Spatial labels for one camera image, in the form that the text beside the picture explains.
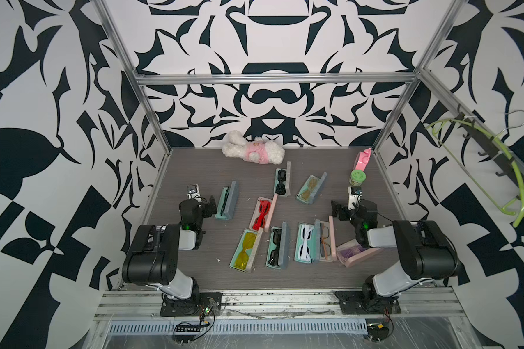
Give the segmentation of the grey case white sunglasses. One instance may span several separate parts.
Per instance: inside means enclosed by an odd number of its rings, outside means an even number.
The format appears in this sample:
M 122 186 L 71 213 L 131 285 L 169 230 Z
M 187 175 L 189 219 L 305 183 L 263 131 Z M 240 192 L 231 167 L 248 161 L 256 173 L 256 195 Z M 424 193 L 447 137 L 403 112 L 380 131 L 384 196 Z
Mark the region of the grey case white sunglasses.
M 294 259 L 296 262 L 312 264 L 320 261 L 321 222 L 313 224 L 300 222 L 295 244 Z

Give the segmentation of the beige case yellow glasses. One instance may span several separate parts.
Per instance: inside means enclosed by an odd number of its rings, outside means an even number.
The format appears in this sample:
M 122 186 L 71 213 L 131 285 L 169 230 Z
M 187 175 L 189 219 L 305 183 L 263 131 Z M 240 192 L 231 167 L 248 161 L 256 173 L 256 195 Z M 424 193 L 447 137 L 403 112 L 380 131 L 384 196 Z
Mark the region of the beige case yellow glasses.
M 243 273 L 250 273 L 253 270 L 254 261 L 259 249 L 264 229 L 257 231 L 245 229 L 237 248 L 233 254 L 229 267 Z

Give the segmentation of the grey case tortoise sunglasses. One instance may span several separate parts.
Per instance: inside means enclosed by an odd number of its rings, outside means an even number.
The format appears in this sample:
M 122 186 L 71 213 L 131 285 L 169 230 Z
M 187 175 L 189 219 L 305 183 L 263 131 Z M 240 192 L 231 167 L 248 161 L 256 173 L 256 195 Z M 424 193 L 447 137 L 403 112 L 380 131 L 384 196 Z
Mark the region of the grey case tortoise sunglasses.
M 290 227 L 286 222 L 270 228 L 266 267 L 275 270 L 285 270 L 288 267 L 290 242 Z

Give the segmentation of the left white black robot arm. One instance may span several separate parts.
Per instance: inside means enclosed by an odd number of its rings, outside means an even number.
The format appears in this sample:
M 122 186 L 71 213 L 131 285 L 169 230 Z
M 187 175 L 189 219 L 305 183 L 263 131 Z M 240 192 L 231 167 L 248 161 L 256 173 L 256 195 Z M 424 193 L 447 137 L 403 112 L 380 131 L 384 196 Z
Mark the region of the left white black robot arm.
M 215 199 L 186 199 L 179 204 L 180 222 L 141 225 L 122 266 L 126 284 L 146 286 L 175 301 L 197 302 L 197 281 L 178 268 L 180 251 L 197 250 L 205 231 L 202 224 L 217 212 Z

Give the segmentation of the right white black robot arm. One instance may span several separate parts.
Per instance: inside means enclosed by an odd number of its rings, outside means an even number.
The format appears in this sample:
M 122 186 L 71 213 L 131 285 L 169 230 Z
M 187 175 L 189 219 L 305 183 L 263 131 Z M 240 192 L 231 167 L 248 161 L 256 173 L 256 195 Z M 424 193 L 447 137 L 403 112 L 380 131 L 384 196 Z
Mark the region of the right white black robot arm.
M 392 220 L 378 226 L 377 205 L 361 199 L 350 204 L 330 202 L 332 216 L 349 222 L 355 239 L 336 249 L 336 258 L 352 266 L 379 250 L 396 250 L 398 261 L 362 285 L 362 303 L 369 308 L 393 302 L 397 296 L 417 285 L 457 276 L 461 269 L 452 241 L 432 220 Z

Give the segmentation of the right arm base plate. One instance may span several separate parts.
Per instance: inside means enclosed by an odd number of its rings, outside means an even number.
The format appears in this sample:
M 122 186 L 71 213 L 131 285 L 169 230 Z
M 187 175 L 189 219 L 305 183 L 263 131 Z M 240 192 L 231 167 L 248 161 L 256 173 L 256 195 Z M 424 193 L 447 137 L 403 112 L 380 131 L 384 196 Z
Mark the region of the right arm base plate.
M 334 295 L 339 301 L 342 314 L 400 314 L 397 298 L 384 298 L 378 295 L 366 295 L 363 291 L 337 291 Z

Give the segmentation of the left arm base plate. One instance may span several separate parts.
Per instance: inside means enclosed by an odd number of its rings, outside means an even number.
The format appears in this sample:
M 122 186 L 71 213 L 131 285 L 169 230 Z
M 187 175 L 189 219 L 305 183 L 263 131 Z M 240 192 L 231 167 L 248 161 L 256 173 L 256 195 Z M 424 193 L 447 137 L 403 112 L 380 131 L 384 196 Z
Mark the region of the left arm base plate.
M 210 311 L 218 315 L 223 294 L 220 292 L 200 292 L 187 300 L 162 296 L 160 316 L 163 318 L 192 317 L 208 315 Z

